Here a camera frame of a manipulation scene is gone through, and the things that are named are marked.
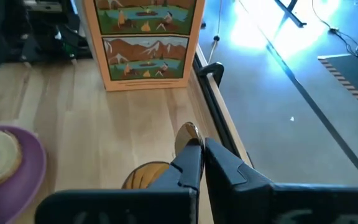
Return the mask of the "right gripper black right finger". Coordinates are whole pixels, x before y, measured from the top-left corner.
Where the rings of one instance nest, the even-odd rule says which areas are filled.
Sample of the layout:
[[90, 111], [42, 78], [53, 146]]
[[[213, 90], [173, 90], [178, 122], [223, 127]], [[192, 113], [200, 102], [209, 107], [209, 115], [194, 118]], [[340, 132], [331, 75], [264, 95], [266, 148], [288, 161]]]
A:
[[211, 138], [205, 156], [215, 224], [358, 224], [358, 187], [276, 183]]

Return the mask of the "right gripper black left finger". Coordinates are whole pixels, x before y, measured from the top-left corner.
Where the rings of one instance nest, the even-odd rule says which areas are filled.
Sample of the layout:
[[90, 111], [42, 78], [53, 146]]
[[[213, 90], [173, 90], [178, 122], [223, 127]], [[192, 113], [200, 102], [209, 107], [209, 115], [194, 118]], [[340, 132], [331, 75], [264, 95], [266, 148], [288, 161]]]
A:
[[35, 224], [198, 224], [203, 148], [188, 141], [150, 187], [62, 190], [37, 207]]

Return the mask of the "spoon with lilac handle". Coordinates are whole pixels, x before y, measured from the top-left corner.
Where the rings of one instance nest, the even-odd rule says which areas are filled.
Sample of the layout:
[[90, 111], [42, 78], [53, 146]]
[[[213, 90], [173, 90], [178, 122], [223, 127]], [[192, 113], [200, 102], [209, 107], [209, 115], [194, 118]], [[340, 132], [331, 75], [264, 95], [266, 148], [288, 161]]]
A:
[[203, 137], [198, 127], [192, 122], [186, 122], [178, 130], [175, 137], [175, 155], [179, 155], [187, 143], [192, 139], [196, 139], [201, 148], [204, 149]]

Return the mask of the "orange cereal box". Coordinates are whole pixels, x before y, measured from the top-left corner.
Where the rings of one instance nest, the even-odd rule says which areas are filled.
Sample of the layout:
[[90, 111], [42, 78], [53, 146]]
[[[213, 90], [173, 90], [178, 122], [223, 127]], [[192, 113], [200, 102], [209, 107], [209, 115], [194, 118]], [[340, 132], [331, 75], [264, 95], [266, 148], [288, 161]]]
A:
[[107, 91], [185, 87], [206, 0], [79, 0]]

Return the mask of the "amber faceted glass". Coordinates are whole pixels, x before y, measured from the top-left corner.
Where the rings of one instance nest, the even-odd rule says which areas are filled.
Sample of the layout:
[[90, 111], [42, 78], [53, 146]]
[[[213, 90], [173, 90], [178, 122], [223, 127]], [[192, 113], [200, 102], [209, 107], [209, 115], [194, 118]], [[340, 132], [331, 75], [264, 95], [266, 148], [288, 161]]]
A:
[[121, 189], [146, 189], [155, 182], [169, 166], [169, 163], [162, 161], [142, 164], [127, 176]]

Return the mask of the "purple plate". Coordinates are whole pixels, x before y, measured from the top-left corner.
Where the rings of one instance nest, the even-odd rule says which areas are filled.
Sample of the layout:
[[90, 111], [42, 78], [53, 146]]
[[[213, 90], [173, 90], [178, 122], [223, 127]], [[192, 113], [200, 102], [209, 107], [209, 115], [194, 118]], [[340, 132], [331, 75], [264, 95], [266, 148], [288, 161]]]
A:
[[0, 126], [18, 139], [22, 162], [17, 171], [0, 184], [0, 224], [13, 221], [32, 203], [45, 177], [47, 156], [39, 139], [17, 126]]

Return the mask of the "hazard striped floor mat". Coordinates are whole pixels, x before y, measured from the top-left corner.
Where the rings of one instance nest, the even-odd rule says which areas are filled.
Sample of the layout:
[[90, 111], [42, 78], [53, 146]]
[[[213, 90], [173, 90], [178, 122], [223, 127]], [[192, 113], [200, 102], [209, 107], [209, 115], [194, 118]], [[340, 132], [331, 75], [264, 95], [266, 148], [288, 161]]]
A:
[[358, 59], [350, 54], [322, 55], [318, 61], [358, 100]]

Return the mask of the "black aluminium table frame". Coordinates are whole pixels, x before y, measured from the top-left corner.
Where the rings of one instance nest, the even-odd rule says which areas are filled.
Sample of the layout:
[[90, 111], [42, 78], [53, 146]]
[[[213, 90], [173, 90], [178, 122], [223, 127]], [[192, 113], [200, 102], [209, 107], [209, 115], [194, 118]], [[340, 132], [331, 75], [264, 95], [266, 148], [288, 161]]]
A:
[[193, 68], [221, 144], [253, 167], [219, 89], [224, 74], [223, 64], [219, 62], [208, 64], [201, 47], [197, 46]]

